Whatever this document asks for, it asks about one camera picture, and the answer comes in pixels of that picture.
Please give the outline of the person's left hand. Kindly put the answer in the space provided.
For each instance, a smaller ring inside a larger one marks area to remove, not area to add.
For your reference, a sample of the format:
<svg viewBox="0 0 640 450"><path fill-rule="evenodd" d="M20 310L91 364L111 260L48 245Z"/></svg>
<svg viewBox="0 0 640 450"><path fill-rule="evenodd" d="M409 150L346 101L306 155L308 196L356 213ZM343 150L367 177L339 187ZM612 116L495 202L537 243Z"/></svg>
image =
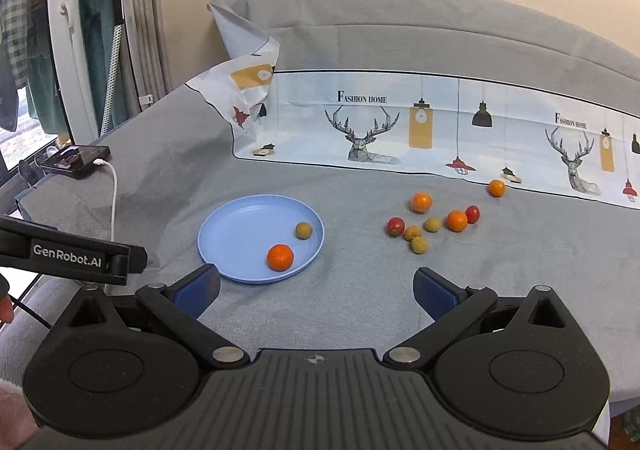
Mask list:
<svg viewBox="0 0 640 450"><path fill-rule="evenodd" d="M11 323L14 319L14 309L11 297L3 296L0 300L0 321L3 323Z"/></svg>

